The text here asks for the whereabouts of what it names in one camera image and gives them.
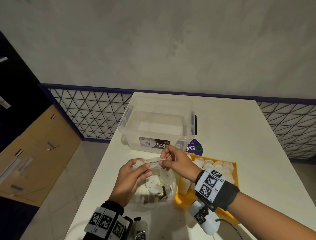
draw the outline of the hand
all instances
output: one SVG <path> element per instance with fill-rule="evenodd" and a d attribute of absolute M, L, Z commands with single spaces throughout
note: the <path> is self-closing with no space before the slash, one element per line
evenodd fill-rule
<path fill-rule="evenodd" d="M 201 169 L 192 162 L 186 153 L 175 146 L 168 145 L 162 151 L 160 158 L 164 159 L 159 162 L 163 169 L 168 171 L 169 168 L 171 168 L 181 177 L 186 178 L 191 182 L 195 182 L 198 174 L 201 172 Z"/>
<path fill-rule="evenodd" d="M 137 160 L 144 161 L 142 158 L 131 159 L 120 168 L 118 178 L 109 197 L 110 201 L 116 202 L 122 207 L 125 207 L 131 200 L 136 191 L 137 184 L 152 174 L 151 170 L 147 171 L 150 166 L 149 163 L 138 167 L 134 171 L 133 165 Z"/>

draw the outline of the yellow plastic bin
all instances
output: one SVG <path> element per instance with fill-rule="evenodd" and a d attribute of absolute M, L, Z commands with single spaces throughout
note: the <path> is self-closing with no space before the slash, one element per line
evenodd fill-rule
<path fill-rule="evenodd" d="M 202 156 L 198 156 L 195 154 L 190 154 L 190 153 L 186 153 L 186 154 L 191 156 L 192 161 L 194 161 L 194 159 L 197 157 L 203 158 L 204 160 L 209 159 L 209 160 L 212 160 L 213 162 L 218 161 L 217 159 L 202 157 Z M 233 176 L 233 179 L 235 181 L 235 185 L 237 187 L 239 187 L 238 174 L 237 174 L 237 164 L 235 162 L 231 162 L 231 163 L 234 166 L 234 171 L 232 173 L 232 176 Z M 197 197 L 195 196 L 195 191 L 189 189 L 188 192 L 186 193 L 186 195 L 184 195 L 184 194 L 181 194 L 178 192 L 178 187 L 179 187 L 179 181 L 177 184 L 177 192 L 176 192 L 176 196 L 175 196 L 176 205 L 182 209 L 187 210 L 192 205 L 192 203 L 197 199 Z M 225 219 L 233 224 L 239 224 L 238 220 L 236 218 L 234 218 L 228 211 L 224 211 L 221 208 L 217 208 L 215 213 L 219 216 L 219 218 L 223 218 L 223 219 Z"/>

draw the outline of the person's left hand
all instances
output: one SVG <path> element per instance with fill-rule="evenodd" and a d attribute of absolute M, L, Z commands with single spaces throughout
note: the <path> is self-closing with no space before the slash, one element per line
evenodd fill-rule
<path fill-rule="evenodd" d="M 116 202 L 122 207 L 125 207 L 131 200 L 137 184 L 152 175 L 151 171 L 146 172 L 150 166 L 149 163 L 143 164 L 134 171 L 133 165 L 137 160 L 144 162 L 142 158 L 131 159 L 120 168 L 118 178 L 109 197 L 110 201 Z"/>

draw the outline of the cable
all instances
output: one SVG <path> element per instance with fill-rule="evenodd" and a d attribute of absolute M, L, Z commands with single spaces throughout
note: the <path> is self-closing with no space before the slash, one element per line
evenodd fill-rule
<path fill-rule="evenodd" d="M 235 229 L 235 231 L 238 233 L 238 235 L 240 236 L 241 240 L 244 240 L 244 239 L 242 238 L 242 236 L 240 235 L 240 233 L 238 232 L 237 228 L 236 228 L 234 225 L 232 225 L 229 221 L 227 221 L 227 220 L 225 220 L 225 219 L 222 219 L 222 218 L 219 218 L 219 219 L 216 219 L 216 220 L 215 220 L 215 222 L 219 222 L 219 221 L 223 221 L 223 222 L 226 222 L 226 223 L 230 224 L 230 225 Z"/>

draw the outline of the transparent storage container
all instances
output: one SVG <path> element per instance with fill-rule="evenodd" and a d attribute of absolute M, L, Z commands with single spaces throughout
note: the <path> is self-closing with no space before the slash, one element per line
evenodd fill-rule
<path fill-rule="evenodd" d="M 190 101 L 132 97 L 118 125 L 133 150 L 161 153 L 169 144 L 186 151 L 194 138 L 194 107 Z"/>

